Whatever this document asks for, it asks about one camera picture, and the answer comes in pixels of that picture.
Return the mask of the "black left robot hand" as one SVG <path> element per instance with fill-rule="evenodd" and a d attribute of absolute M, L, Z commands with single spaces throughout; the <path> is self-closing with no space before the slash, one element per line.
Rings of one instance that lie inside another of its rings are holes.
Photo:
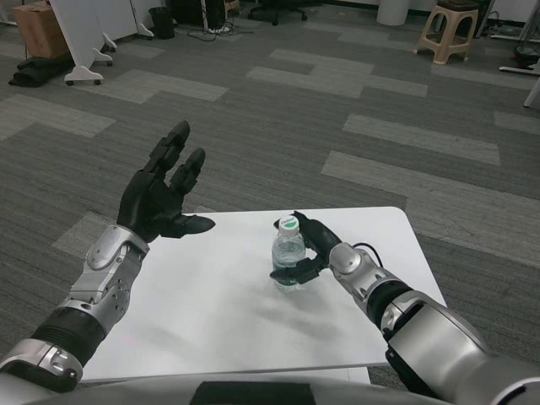
<path fill-rule="evenodd" d="M 206 158 L 204 149 L 197 148 L 176 166 L 190 131 L 189 123 L 181 121 L 161 138 L 122 194 L 117 223 L 146 243 L 159 236 L 197 235 L 215 226 L 209 218 L 182 213 L 184 198 L 197 184 Z"/>

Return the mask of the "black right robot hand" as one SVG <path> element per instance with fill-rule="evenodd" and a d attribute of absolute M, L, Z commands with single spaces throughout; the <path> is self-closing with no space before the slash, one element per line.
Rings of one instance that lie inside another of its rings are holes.
<path fill-rule="evenodd" d="M 332 248 L 342 241 L 323 223 L 316 219 L 308 219 L 301 212 L 294 211 L 289 218 L 294 218 L 296 229 L 296 235 L 289 238 L 291 240 L 301 238 L 304 251 L 310 249 L 316 256 L 312 259 L 304 257 L 288 265 L 274 261 L 270 278 L 282 285 L 305 284 L 316 278 L 320 271 L 328 268 Z"/>

